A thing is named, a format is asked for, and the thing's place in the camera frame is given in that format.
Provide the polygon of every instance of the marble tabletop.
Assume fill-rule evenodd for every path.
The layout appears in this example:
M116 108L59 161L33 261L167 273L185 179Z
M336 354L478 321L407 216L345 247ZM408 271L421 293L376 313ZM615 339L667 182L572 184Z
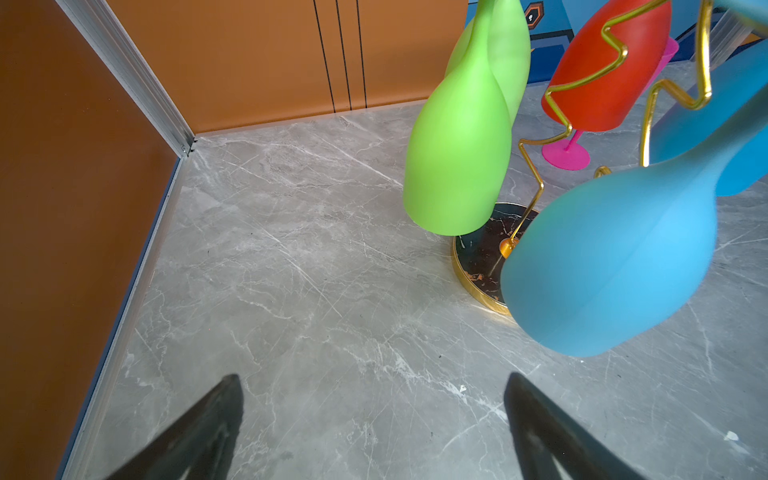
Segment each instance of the marble tabletop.
M665 74L693 83L687 62ZM558 131L543 91L526 91L515 142ZM643 106L583 136L586 170L534 152L541 205L600 164L635 165ZM231 372L245 392L232 479L520 478L502 405L515 371L649 479L768 478L768 184L718 200L717 251L686 306L608 353L567 357L475 302L449 239L404 212L420 108L199 138L89 478ZM513 152L500 200L535 188Z

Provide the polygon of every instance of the brown panel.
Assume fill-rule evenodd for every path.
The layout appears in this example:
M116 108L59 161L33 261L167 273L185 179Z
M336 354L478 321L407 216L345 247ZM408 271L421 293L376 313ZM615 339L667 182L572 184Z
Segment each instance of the brown panel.
M195 133L333 111L313 0L108 3Z
M368 106L427 98L464 29L465 0L360 0Z
M328 77L333 89L334 111L348 111L349 89L347 83L348 65L346 52L342 48L342 31L339 23L337 0L314 0L320 31L323 33L323 47L328 65Z
M175 155L54 0L0 10L0 478L49 480Z
M360 51L359 0L335 0L339 6L339 21L344 39L346 73L349 79L349 96L352 109L365 108L366 86L363 80L365 65Z

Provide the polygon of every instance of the round base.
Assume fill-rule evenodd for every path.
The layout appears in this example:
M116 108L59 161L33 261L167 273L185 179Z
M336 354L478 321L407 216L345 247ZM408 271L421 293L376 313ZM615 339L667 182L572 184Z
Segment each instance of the round base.
M509 309L500 284L505 258L498 246L524 213L524 205L496 204L485 225L452 241L451 260L459 281L477 301L502 315L509 315ZM532 210L515 238L522 236L536 215L538 212Z
M589 152L586 148L574 142L571 148L565 150L570 139L556 141L541 147L544 159L563 170L583 170L589 165Z

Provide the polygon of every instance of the blue edge strip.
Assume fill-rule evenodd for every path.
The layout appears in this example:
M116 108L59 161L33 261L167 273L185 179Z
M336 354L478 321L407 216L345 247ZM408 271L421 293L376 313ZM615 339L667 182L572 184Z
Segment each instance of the blue edge strip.
M139 261L136 263L134 274L131 276L131 282L129 283L128 291L125 293L125 297L123 298L123 303L120 305L120 311L118 312L118 317L115 319L114 325L112 326L112 331L109 333L109 338L107 339L107 345L104 347L104 352L101 353L101 358L99 359L98 366L96 367L96 373L94 374L93 380L91 380L91 386L88 387L88 393L85 395L85 401L83 402L83 406L80 408L80 413L78 413L78 420L74 424L74 430L72 431L72 434L69 437L69 442L67 442L67 449L64 452L64 457L61 459L61 463L59 463L58 470L56 471L56 480L61 480L61 477L64 475L64 469L67 466L69 455L72 453L72 447L74 447L74 441L78 437L80 426L82 425L83 419L85 418L85 412L86 410L88 410L88 405L90 405L91 403L91 397L93 397L94 391L96 390L96 382L98 382L99 376L101 376L101 370L104 368L104 363L107 361L107 354L109 353L109 349L112 346L112 342L114 341L114 336L118 332L120 319L123 318L123 313L125 312L125 309L128 305L128 298L131 296L131 289L136 283L136 279L139 274L139 268L141 267L141 262L144 260L144 256L147 255L147 250L149 249L149 242L150 242L150 239L152 238L152 233L154 232L154 229L157 227L157 222L160 220L160 212L163 210L163 205L165 204L165 200L168 197L168 194L170 193L170 186L174 181L174 177L176 177L176 172L179 169L180 163L181 163L181 159L177 158L176 164L174 165L174 169L172 170L170 175L170 180L168 180L168 185L166 185L165 192L163 192L163 196L161 197L160 206L157 208L157 213L154 215L154 221L152 222L152 227L149 230L147 239L144 241L144 248L141 249L141 255L139 255Z

